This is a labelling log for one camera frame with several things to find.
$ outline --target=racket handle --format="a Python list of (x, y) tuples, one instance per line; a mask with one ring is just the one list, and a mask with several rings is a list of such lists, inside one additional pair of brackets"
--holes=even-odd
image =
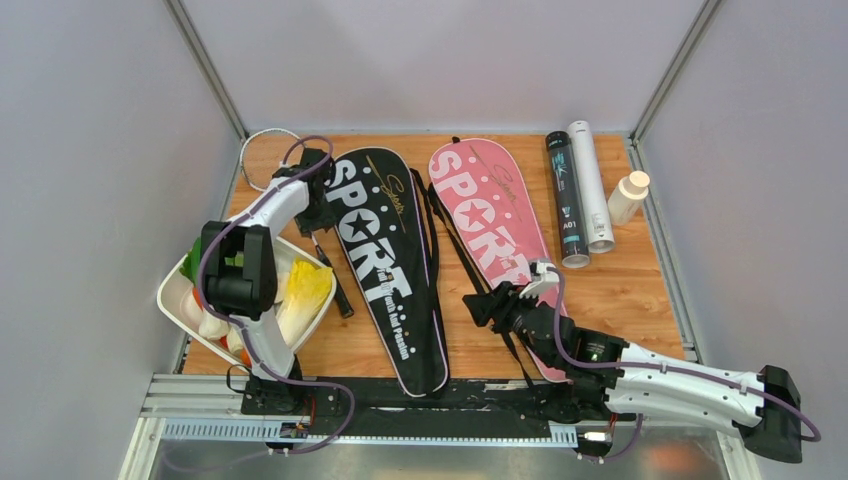
[[(333, 268), (333, 264), (330, 263), (330, 259), (327, 258), (327, 254), (324, 253), (324, 249), (321, 248), (318, 243), (315, 244), (315, 252), (318, 254), (318, 260), (320, 260), (321, 263)], [(348, 318), (353, 315), (353, 307), (350, 306), (350, 300), (347, 299), (347, 294), (344, 293), (342, 284), (339, 282), (339, 276), (336, 275), (335, 268), (333, 268), (333, 276), (336, 277), (336, 294), (333, 296), (333, 299), (336, 301), (336, 305), (339, 306), (339, 312), (341, 312), (342, 318)]]

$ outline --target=bottle cap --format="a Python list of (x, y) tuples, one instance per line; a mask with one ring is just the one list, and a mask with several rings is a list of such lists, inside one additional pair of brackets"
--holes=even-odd
[(622, 188), (627, 190), (627, 193), (638, 196), (645, 193), (648, 189), (648, 185), (650, 184), (651, 177), (649, 177), (647, 173), (637, 170), (624, 177), (624, 184), (622, 185)]

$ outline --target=black shuttlecock tube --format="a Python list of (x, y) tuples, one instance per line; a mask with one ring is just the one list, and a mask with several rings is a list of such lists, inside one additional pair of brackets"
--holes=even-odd
[(556, 199), (561, 263), (566, 268), (582, 268), (589, 265), (589, 249), (583, 231), (580, 191), (570, 143), (568, 134), (562, 131), (552, 132), (545, 137), (545, 146), (553, 168), (551, 178)]

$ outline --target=black strap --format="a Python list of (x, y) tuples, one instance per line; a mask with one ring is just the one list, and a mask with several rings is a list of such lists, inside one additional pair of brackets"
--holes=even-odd
[(447, 213), (447, 208), (444, 203), (442, 203), (442, 199), (439, 198), (439, 195), (436, 193), (436, 188), (433, 184), (430, 184), (430, 188), (427, 189), (427, 195), (429, 196), (430, 204), (433, 207), (433, 213), (439, 217), (439, 220), (441, 220), (442, 224), (445, 226), (445, 230), (448, 232), (448, 237), (453, 244), (454, 250), (456, 250), (456, 254), (459, 256), (459, 261), (462, 263), (463, 268), (465, 268), (465, 273), (468, 274), (468, 278), (471, 280), (471, 285), (474, 287), (474, 290), (477, 293), (490, 292), (491, 288), (489, 288), (489, 284), (483, 280), (483, 275), (480, 274), (479, 270), (477, 270), (477, 265), (471, 260), (470, 255), (468, 255), (468, 252), (462, 245), (462, 241), (459, 239), (459, 233), (456, 230), (456, 224), (453, 223), (453, 217)]
[[(462, 266), (465, 268), (465, 272), (468, 274), (468, 278), (471, 280), (474, 290), (476, 290), (477, 293), (488, 293), (491, 291), (488, 282), (483, 280), (483, 275), (477, 269), (477, 265), (465, 250), (465, 246), (459, 239), (459, 233), (456, 230), (456, 224), (453, 222), (453, 217), (451, 217), (447, 212), (447, 208), (444, 203), (442, 203), (442, 199), (440, 199), (439, 195), (436, 193), (436, 189), (433, 184), (430, 184), (430, 187), (427, 189), (427, 195), (430, 197), (429, 203), (432, 205), (433, 213), (435, 213), (444, 224), (445, 230), (448, 232), (448, 237), (450, 237), (453, 248), (456, 250), (456, 254), (459, 256), (459, 261), (462, 262)], [(521, 363), (521, 357), (518, 356), (518, 350), (515, 348), (515, 342), (513, 342), (512, 337), (509, 336), (509, 328), (505, 325), (494, 325), (493, 331), (500, 334), (504, 345), (506, 345), (509, 353), (512, 354), (512, 358), (518, 362), (518, 366), (521, 368), (521, 375), (524, 377), (524, 381), (527, 382), (527, 388), (529, 388), (530, 392), (533, 393), (534, 397), (536, 397), (536, 386), (533, 384), (533, 379), (530, 378), (530, 375), (524, 368), (524, 364)]]
[(430, 290), (435, 292), (435, 294), (431, 294), (431, 298), (435, 296), (438, 301), (438, 289), (436, 288), (436, 282), (439, 278), (439, 237), (436, 233), (436, 223), (433, 221), (430, 201), (427, 197), (427, 189), (424, 188), (424, 180), (421, 179), (421, 174), (414, 168), (410, 168), (409, 171), (412, 172), (412, 178), (415, 179), (418, 191), (421, 193), (421, 198), (424, 201), (424, 208), (419, 209), (419, 215), (421, 210), (423, 210), (427, 217), (427, 228), (430, 231), (430, 241), (427, 241), (426, 235), (422, 236), (422, 238), (424, 239), (424, 251), (427, 254), (427, 270), (430, 274)]
[[(428, 286), (429, 286), (429, 300), (430, 300), (430, 308), (433, 310), (433, 314), (436, 316), (436, 322), (438, 323), (439, 336), (442, 340), (442, 348), (445, 350), (445, 369), (450, 375), (450, 359), (447, 355), (447, 339), (445, 338), (445, 325), (444, 319), (442, 317), (442, 304), (439, 301), (439, 236), (438, 232), (436, 232), (436, 222), (433, 221), (433, 214), (431, 212), (432, 207), (430, 205), (430, 201), (427, 197), (427, 190), (424, 188), (424, 180), (421, 178), (421, 174), (418, 173), (417, 170), (410, 168), (410, 173), (412, 173), (412, 178), (416, 183), (416, 201), (418, 198), (418, 193), (421, 194), (422, 201), (424, 202), (423, 208), (418, 209), (418, 221), (422, 222), (421, 212), (424, 212), (424, 216), (427, 218), (427, 229), (429, 230), (430, 239), (427, 240), (427, 235), (423, 234), (424, 226), (422, 225), (422, 235), (421, 238), (424, 241), (424, 252), (427, 258), (427, 271), (428, 271)], [(442, 393), (444, 393), (448, 382), (445, 382), (445, 385), (441, 390), (430, 393), (429, 397), (438, 398), (441, 397)]]

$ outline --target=gray floor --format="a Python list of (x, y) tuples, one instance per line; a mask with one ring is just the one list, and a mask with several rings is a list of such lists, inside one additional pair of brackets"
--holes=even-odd
[[(616, 447), (632, 429), (619, 426)], [(239, 442), (163, 442), (151, 478), (297, 480), (500, 480), (626, 479), (713, 480), (727, 474), (714, 433), (697, 428), (651, 427), (623, 459), (606, 465), (578, 461), (571, 450), (551, 448), (387, 447), (331, 445), (284, 458), (262, 457), (208, 473), (179, 473), (161, 462), (162, 452), (180, 467), (204, 468), (261, 452), (263, 445)]]

